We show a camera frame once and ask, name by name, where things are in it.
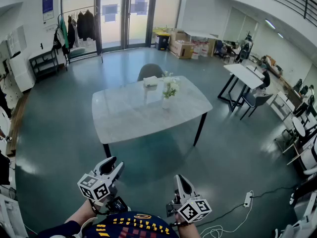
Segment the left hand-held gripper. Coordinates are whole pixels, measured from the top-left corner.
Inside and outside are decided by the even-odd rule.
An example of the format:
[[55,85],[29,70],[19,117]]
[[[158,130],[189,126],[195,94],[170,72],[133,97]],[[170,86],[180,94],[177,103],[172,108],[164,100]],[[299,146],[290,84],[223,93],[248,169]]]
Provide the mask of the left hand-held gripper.
[[117,194],[114,182],[119,179],[123,170],[124,162],[114,166],[116,157],[104,159],[95,166],[95,174],[84,174],[77,185],[84,197],[93,203],[103,206],[106,200],[110,201]]

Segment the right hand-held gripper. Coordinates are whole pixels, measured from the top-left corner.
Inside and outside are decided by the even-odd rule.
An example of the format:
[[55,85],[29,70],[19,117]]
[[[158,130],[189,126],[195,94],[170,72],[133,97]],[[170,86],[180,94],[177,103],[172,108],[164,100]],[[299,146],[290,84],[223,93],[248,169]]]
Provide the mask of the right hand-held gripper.
[[193,223],[202,220],[212,212],[206,199],[196,195],[193,184],[183,175],[175,175],[175,198],[166,205],[167,216],[178,214],[185,222]]

